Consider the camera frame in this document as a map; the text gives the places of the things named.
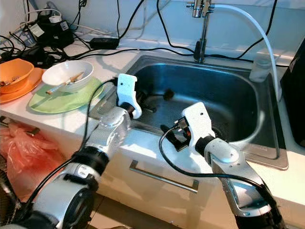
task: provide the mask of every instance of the chrome faucet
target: chrome faucet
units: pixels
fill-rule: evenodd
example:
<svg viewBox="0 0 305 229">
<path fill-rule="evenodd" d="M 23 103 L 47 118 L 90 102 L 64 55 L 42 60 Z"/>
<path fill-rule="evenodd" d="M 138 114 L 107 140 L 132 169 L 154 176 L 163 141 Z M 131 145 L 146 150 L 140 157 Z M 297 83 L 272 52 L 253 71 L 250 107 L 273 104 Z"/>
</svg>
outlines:
<svg viewBox="0 0 305 229">
<path fill-rule="evenodd" d="M 206 30 L 209 22 L 209 14 L 213 13 L 214 4 L 211 0 L 195 0 L 194 2 L 186 3 L 186 7 L 193 7 L 193 17 L 200 18 L 203 17 L 203 31 L 202 36 L 196 43 L 194 58 L 199 63 L 204 60 L 205 46 L 206 46 Z"/>
</svg>

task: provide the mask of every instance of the power adapter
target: power adapter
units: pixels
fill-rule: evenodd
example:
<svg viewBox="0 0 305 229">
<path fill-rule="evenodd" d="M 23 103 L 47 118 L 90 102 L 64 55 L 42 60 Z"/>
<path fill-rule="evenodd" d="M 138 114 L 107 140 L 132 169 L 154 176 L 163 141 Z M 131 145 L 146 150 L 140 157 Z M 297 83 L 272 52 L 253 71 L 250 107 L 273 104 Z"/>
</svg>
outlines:
<svg viewBox="0 0 305 229">
<path fill-rule="evenodd" d="M 117 38 L 93 38 L 89 41 L 90 48 L 92 49 L 116 49 L 119 45 Z"/>
</svg>

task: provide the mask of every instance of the stainless steel sink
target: stainless steel sink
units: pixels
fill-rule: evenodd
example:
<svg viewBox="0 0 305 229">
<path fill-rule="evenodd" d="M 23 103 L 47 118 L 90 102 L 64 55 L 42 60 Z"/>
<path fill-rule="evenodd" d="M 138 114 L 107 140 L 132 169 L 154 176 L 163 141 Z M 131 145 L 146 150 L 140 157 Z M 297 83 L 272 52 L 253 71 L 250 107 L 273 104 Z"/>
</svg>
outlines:
<svg viewBox="0 0 305 229">
<path fill-rule="evenodd" d="M 264 83 L 248 80 L 250 70 L 199 65 L 142 56 L 127 71 L 138 78 L 136 91 L 144 95 L 142 116 L 133 128 L 161 135 L 160 125 L 172 126 L 184 108 L 202 101 L 216 135 L 244 151 L 248 160 L 285 170 L 284 137 L 269 75 Z M 115 101 L 115 90 L 105 98 Z M 93 109 L 99 119 L 105 99 Z"/>
</svg>

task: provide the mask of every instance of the plastic bag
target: plastic bag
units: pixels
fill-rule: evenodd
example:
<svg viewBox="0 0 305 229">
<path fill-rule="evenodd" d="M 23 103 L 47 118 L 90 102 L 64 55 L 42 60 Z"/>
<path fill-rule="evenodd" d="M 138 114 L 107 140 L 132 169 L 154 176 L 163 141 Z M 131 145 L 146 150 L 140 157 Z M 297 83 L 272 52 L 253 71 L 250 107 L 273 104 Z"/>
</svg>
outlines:
<svg viewBox="0 0 305 229">
<path fill-rule="evenodd" d="M 0 130 L 0 153 L 7 159 L 7 176 L 17 195 L 26 201 L 36 186 L 64 162 L 57 146 L 40 134 L 28 136 L 30 130 L 20 124 L 9 124 Z"/>
</svg>

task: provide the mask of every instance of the countertop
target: countertop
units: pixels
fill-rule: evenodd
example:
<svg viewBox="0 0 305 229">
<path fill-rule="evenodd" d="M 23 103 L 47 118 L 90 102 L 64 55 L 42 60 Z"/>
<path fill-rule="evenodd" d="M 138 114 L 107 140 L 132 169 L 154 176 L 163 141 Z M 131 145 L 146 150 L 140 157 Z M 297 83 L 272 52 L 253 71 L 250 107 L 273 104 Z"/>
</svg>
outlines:
<svg viewBox="0 0 305 229">
<path fill-rule="evenodd" d="M 69 50 L 70 55 L 73 55 L 77 52 L 82 52 L 84 50 L 84 48 L 80 46 L 71 46 L 72 47 Z M 154 55 L 172 59 L 193 61 L 193 57 L 182 57 L 165 51 L 122 52 L 106 57 L 89 57 L 85 60 L 91 62 L 94 65 L 93 76 L 104 82 L 114 76 L 117 76 L 119 73 L 125 73 L 141 55 Z M 252 64 L 248 62 L 220 60 L 215 58 L 206 58 L 205 62 L 210 64 L 241 68 L 251 68 L 252 66 Z M 285 68 L 277 68 L 277 70 L 279 76 L 283 76 Z M 28 123 L 33 126 L 51 129 L 52 131 L 61 131 L 61 133 L 65 132 L 66 134 L 81 138 L 84 131 L 87 107 L 84 106 L 77 110 L 62 114 L 41 114 L 35 112 L 28 107 L 28 102 L 41 87 L 42 84 L 20 99 L 1 104 L 1 115 Z M 283 99 L 279 103 L 279 112 L 285 137 L 285 144 L 288 150 L 288 170 L 280 171 L 251 162 L 249 162 L 249 164 L 263 178 L 263 180 L 269 186 L 272 194 L 277 197 L 278 200 L 282 199 L 289 201 L 298 204 L 304 207 L 303 209 L 305 209 L 305 148 L 297 145 L 292 138 L 289 120 L 287 118 L 287 112 L 285 108 L 285 102 Z M 90 119 L 89 133 L 96 125 L 97 121 Z M 139 130 L 131 130 L 124 144 L 121 146 L 121 149 L 130 153 L 131 157 L 165 164 L 165 161 L 161 158 L 159 153 L 158 140 L 159 136 Z M 209 166 L 200 156 L 191 155 L 191 158 L 193 159 L 191 160 L 188 153 L 176 154 L 173 147 L 167 142 L 164 143 L 164 149 L 168 153 L 169 158 L 178 166 L 181 166 L 184 169 L 196 172 L 211 172 Z"/>
</svg>

